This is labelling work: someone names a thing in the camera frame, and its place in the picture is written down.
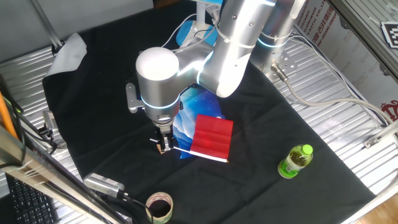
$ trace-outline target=keyboard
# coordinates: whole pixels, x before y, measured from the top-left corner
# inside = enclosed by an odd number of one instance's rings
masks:
[[[18,224],[51,224],[57,222],[52,199],[17,178],[7,175]]]

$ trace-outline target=green bottle cap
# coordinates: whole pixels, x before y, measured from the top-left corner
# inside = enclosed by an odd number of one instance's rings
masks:
[[[313,151],[313,149],[312,149],[312,146],[310,146],[310,145],[304,145],[303,148],[301,148],[301,153],[304,156],[311,155],[312,151]]]

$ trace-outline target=black tablecloth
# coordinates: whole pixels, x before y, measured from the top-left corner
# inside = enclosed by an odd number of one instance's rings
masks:
[[[82,33],[88,54],[74,72],[47,77],[44,90],[60,133],[82,176],[90,172],[126,186],[145,202],[155,192],[174,200],[170,223],[340,223],[374,195],[251,64],[239,88],[219,98],[234,121],[229,163],[160,155],[143,111],[127,109],[139,51],[162,45],[195,3],[181,2]],[[313,161],[291,180],[278,163],[298,144]],[[145,221],[144,212],[138,219]]]

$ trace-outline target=connector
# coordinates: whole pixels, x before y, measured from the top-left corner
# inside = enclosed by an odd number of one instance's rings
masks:
[[[285,74],[285,72],[282,71],[282,69],[280,69],[279,66],[278,66],[278,64],[276,64],[276,63],[273,63],[273,64],[271,65],[271,71],[275,72],[275,73],[278,75],[278,77],[279,77],[283,82],[285,82],[285,81],[287,81],[287,80],[289,79],[289,78],[287,78],[287,75]]]
[[[123,199],[124,195],[128,195],[124,192],[123,184],[98,174],[88,174],[83,179],[83,183],[90,189],[99,191],[114,198]]]

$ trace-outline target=green bottle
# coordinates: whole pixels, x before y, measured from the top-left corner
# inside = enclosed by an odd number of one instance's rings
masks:
[[[286,179],[295,177],[298,172],[306,167],[312,160],[312,146],[299,145],[290,150],[286,159],[278,165],[279,174]]]

